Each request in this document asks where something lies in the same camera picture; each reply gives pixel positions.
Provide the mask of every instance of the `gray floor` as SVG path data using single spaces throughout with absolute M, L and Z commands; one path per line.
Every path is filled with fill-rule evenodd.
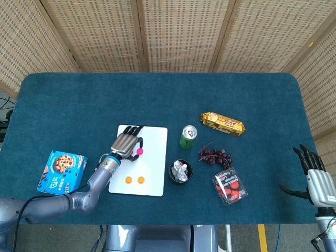
M 8 96 L 0 91 L 0 98 Z M 0 110 L 0 120 L 5 119 L 8 110 Z M 259 236 L 257 225 L 231 225 L 233 252 L 259 252 Z M 275 251 L 279 225 L 266 225 L 268 251 Z M 90 251 L 99 236 L 98 225 L 21 225 L 19 229 L 17 251 L 25 252 L 59 252 Z M 217 227 L 218 243 L 226 249 L 225 226 Z M 278 252 L 316 252 L 310 240 L 319 233 L 317 225 L 282 225 L 281 242 Z

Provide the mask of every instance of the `black bowl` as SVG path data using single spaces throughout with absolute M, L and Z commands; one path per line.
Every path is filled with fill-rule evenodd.
M 187 179 L 186 181 L 184 181 L 184 182 L 182 182 L 182 181 L 177 181 L 177 180 L 175 179 L 175 177 L 174 177 L 174 175 L 173 175 L 173 172 L 172 172 L 172 167 L 173 167 L 174 162 L 175 162 L 176 160 L 175 160 L 174 162 L 172 162 L 172 163 L 170 164 L 170 166 L 169 166 L 169 177 L 170 177 L 170 179 L 171 179 L 175 184 L 181 185 L 181 184 L 184 184 L 184 183 L 186 183 L 187 181 L 190 180 L 191 176 L 193 175 L 193 167 L 192 167 L 187 161 L 185 161 L 184 159 L 177 159 L 177 160 L 179 160 L 179 161 L 181 161 L 183 164 L 186 164 L 186 165 L 187 165 L 187 171 L 188 171 L 187 177 L 188 177 L 188 179 Z

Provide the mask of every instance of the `red grapes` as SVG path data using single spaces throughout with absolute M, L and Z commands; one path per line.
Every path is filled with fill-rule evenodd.
M 206 146 L 204 146 L 198 153 L 199 161 L 204 160 L 207 164 L 219 164 L 223 167 L 223 169 L 228 169 L 232 165 L 232 158 L 231 155 L 226 154 L 226 151 L 224 149 L 218 150 L 218 149 L 212 149 L 207 150 L 207 147 L 212 144 L 209 143 Z

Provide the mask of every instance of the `table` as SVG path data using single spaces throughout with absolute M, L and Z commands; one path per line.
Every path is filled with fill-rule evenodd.
M 236 137 L 202 125 L 199 116 L 208 111 L 242 121 L 246 133 Z M 85 183 L 120 124 L 167 127 L 166 166 L 178 158 L 188 160 L 194 168 L 191 180 L 175 185 L 166 170 L 162 197 L 110 194 L 106 188 L 93 213 L 69 213 L 53 223 L 315 222 L 316 210 L 308 201 L 278 187 L 304 190 L 305 176 L 291 148 L 303 143 L 315 150 L 298 83 L 288 73 L 29 75 L 0 151 L 0 196 L 37 195 L 51 150 L 87 156 Z M 198 138 L 191 150 L 182 150 L 178 142 L 188 124 L 198 129 Z M 249 193 L 231 206 L 221 203 L 210 182 L 221 167 L 198 161 L 198 151 L 208 142 L 232 155 Z

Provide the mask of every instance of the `soda can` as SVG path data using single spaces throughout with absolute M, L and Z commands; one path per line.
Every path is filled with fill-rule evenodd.
M 180 147 L 185 150 L 190 149 L 193 146 L 196 137 L 197 137 L 197 129 L 192 125 L 187 125 L 182 130 Z

